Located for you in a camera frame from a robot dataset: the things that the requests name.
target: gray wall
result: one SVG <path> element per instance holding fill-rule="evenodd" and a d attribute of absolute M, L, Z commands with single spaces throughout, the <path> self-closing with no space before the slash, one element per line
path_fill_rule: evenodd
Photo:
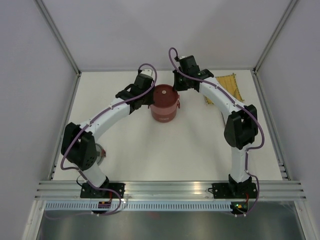
<path fill-rule="evenodd" d="M 44 0 L 82 71 L 172 69 L 168 49 L 203 68 L 253 68 L 289 0 Z"/>
<path fill-rule="evenodd" d="M 260 70 L 292 177 L 320 226 L 320 1 L 302 0 Z"/>
<path fill-rule="evenodd" d="M 0 239 L 21 239 L 75 73 L 32 0 L 0 2 Z"/>

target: white table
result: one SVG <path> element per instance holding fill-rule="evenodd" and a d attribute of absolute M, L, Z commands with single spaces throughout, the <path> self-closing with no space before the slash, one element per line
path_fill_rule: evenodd
<path fill-rule="evenodd" d="M 212 70 L 215 76 L 236 74 L 244 103 L 257 108 L 264 134 L 262 149 L 249 153 L 249 171 L 260 180 L 282 180 L 266 121 L 249 70 Z M 115 94 L 135 81 L 136 71 L 83 72 L 70 122 L 79 124 L 108 107 Z M 159 71 L 157 84 L 173 85 L 172 71 Z M 106 150 L 100 168 L 112 181 L 220 181 L 231 169 L 231 148 L 215 105 L 195 90 L 179 92 L 181 108 L 168 123 L 155 121 L 147 106 L 111 127 L 97 141 Z M 261 142 L 261 134 L 254 145 Z M 54 180 L 76 180 L 75 170 L 62 171 L 60 156 Z"/>

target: gray floor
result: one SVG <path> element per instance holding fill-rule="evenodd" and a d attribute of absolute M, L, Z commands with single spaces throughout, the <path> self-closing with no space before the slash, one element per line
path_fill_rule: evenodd
<path fill-rule="evenodd" d="M 74 211 L 48 211 L 50 217 Z M 301 240 L 294 208 L 259 203 L 245 218 L 221 212 L 123 211 L 112 216 L 43 218 L 42 240 Z"/>

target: red pot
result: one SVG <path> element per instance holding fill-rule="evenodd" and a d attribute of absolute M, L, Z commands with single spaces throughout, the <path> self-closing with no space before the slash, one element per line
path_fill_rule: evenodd
<path fill-rule="evenodd" d="M 150 106 L 151 114 L 155 120 L 161 123 L 170 122 L 180 108 L 179 94 L 173 87 L 167 84 L 155 86 L 153 92 L 154 104 Z"/>

